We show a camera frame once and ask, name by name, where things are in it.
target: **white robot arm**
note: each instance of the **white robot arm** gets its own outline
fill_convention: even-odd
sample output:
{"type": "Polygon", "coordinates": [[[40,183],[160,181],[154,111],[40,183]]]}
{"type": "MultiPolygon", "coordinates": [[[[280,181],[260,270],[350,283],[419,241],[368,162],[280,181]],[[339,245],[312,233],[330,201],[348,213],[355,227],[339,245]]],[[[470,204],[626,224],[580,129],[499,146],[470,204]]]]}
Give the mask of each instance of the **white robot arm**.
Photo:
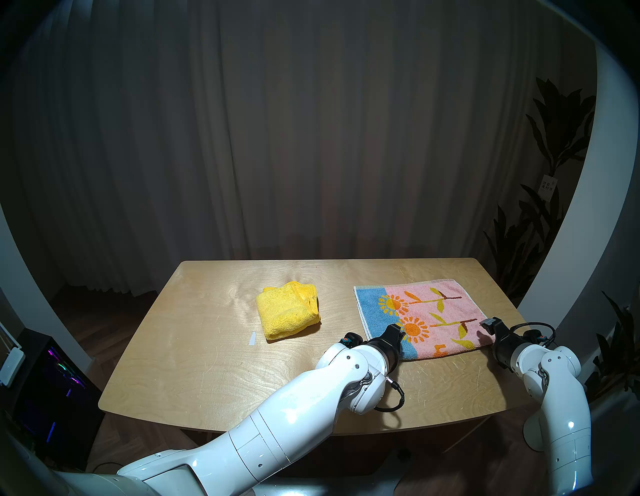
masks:
{"type": "Polygon", "coordinates": [[[118,475],[144,481],[164,496],[188,466],[208,496],[240,495],[329,437],[342,410],[371,411],[387,382],[400,390],[388,374],[398,363],[403,335],[395,324],[365,344],[348,333],[315,370],[278,389],[230,431],[196,449],[147,456],[118,475]]]}
{"type": "Polygon", "coordinates": [[[576,378],[578,357],[566,346],[549,350],[535,344],[539,332],[519,336],[497,317],[481,325],[495,335],[494,358],[520,377],[529,395],[541,403],[525,423],[524,436],[529,446],[547,454],[550,493],[569,494],[591,484],[591,414],[576,378]]]}

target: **yellow towel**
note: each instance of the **yellow towel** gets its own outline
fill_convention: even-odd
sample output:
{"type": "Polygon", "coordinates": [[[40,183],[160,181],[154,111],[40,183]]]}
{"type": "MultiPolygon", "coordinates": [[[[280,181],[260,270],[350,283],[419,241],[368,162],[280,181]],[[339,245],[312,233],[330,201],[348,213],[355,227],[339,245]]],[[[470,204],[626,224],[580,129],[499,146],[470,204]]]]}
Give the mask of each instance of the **yellow towel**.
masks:
{"type": "Polygon", "coordinates": [[[291,281],[282,287],[266,287],[255,297],[255,302],[268,340],[294,335],[320,322],[313,284],[291,281]]]}

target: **colorful towel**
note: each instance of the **colorful towel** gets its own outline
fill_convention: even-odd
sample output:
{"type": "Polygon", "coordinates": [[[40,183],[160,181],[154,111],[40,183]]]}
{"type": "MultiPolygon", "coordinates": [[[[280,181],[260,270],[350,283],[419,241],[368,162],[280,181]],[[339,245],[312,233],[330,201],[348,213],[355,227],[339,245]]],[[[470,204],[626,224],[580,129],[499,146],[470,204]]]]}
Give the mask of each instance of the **colorful towel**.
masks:
{"type": "Polygon", "coordinates": [[[403,360],[455,355],[495,340],[480,326],[482,310],[453,279],[353,290],[367,339],[389,324],[403,328],[403,360]]]}

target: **gray curtain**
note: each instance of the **gray curtain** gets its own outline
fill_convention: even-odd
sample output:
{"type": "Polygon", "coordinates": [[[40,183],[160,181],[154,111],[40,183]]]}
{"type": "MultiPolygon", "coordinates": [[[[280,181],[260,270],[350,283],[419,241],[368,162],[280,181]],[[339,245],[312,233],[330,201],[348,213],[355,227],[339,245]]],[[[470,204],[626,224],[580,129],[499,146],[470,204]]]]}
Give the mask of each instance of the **gray curtain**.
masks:
{"type": "Polygon", "coordinates": [[[535,182],[560,74],[533,0],[66,0],[10,73],[15,152],[72,285],[189,259],[478,257],[535,182]]]}

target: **tag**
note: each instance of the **tag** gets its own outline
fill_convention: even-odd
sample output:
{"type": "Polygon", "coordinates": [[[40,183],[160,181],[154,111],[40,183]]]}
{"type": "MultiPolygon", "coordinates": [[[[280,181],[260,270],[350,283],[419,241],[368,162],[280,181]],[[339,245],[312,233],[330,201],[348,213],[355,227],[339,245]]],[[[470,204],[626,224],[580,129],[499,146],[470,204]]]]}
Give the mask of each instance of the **tag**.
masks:
{"type": "Polygon", "coordinates": [[[538,196],[542,198],[546,202],[551,201],[551,197],[556,190],[556,184],[558,184],[558,180],[555,177],[549,177],[548,175],[544,175],[542,178],[542,182],[540,183],[540,188],[538,190],[538,196]]]}

